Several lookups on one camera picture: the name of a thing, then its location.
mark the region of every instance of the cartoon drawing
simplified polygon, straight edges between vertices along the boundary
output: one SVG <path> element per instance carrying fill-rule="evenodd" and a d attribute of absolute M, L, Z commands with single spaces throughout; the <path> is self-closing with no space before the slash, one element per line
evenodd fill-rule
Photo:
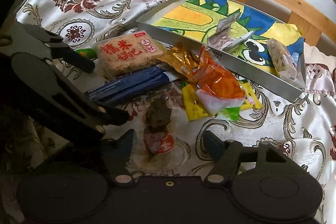
<path fill-rule="evenodd" d="M 221 19 L 239 12 L 241 16 L 232 24 L 230 35 L 239 38 L 250 31 L 254 34 L 232 55 L 276 75 L 266 47 L 268 39 L 279 40 L 291 54 L 303 52 L 304 41 L 295 25 L 278 23 L 269 15 L 230 0 L 187 0 L 153 25 L 207 43 Z"/>

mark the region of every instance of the black circular cover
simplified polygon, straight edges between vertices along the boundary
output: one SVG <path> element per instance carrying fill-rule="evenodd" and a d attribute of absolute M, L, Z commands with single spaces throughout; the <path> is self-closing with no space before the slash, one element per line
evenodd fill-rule
<path fill-rule="evenodd" d="M 107 182 L 100 174 L 51 164 L 43 169 L 43 174 L 35 174 L 20 183 L 17 199 L 26 217 L 58 223 L 90 215 L 107 193 Z"/>
<path fill-rule="evenodd" d="M 313 217 L 322 200 L 322 189 L 309 174 L 254 174 L 250 170 L 235 178 L 231 192 L 249 213 L 273 221 Z"/>

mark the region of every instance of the cartoon eye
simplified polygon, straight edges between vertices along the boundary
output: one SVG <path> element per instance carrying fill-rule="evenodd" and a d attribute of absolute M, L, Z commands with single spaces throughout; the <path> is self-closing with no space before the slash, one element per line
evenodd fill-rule
<path fill-rule="evenodd" d="M 253 51 L 253 52 L 264 52 L 265 51 L 265 47 L 261 43 L 253 39 L 250 39 L 250 38 L 247 39 L 247 41 L 244 44 L 246 45 L 246 47 L 249 48 L 250 51 Z"/>
<path fill-rule="evenodd" d="M 243 55 L 246 60 L 250 61 L 253 64 L 264 66 L 266 64 L 265 59 L 263 59 L 258 52 L 244 50 Z"/>

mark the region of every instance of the blue wrapper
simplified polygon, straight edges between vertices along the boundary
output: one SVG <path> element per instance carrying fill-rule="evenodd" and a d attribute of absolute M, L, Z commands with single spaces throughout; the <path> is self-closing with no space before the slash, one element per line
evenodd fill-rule
<path fill-rule="evenodd" d="M 110 106 L 128 102 L 170 82 L 167 71 L 157 66 L 138 70 L 86 92 L 92 101 Z"/>

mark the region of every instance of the tray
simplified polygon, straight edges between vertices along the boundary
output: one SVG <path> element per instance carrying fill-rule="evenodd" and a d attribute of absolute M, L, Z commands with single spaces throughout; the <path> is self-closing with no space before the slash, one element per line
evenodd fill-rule
<path fill-rule="evenodd" d="M 162 29 L 160 27 L 153 26 L 153 24 L 157 22 L 160 18 L 162 18 L 168 12 L 172 11 L 173 9 L 180 6 L 182 3 L 186 1 L 187 0 L 168 0 L 165 3 L 153 8 L 152 10 L 150 10 L 148 13 L 146 13 L 137 20 L 139 30 L 145 30 L 152 38 L 165 42 L 172 46 L 180 42 L 183 45 L 185 45 L 188 49 L 192 50 L 195 53 L 198 53 L 199 49 L 203 45 L 202 42 L 199 42 L 189 37 L 185 37 L 175 32 Z M 229 1 L 243 5 L 244 7 L 249 7 L 250 9 L 253 9 L 259 13 L 262 13 L 263 15 L 272 18 L 278 23 L 283 23 L 282 21 L 263 13 L 262 11 L 254 9 L 253 7 L 241 4 L 233 0 Z M 211 49 L 225 68 L 245 78 L 248 78 L 249 80 L 261 85 L 262 87 L 270 90 L 271 92 L 283 97 L 284 99 L 292 103 L 303 92 L 302 89 L 290 85 L 289 83 L 281 80 L 277 76 L 272 75 L 271 73 L 262 70 L 261 68 L 254 66 L 238 57 L 235 57 L 231 54 L 220 51 L 213 47 L 211 47 Z M 300 54 L 298 64 L 301 69 L 301 72 L 305 72 L 304 53 Z M 306 76 L 305 73 L 303 73 L 302 76 L 305 80 Z"/>

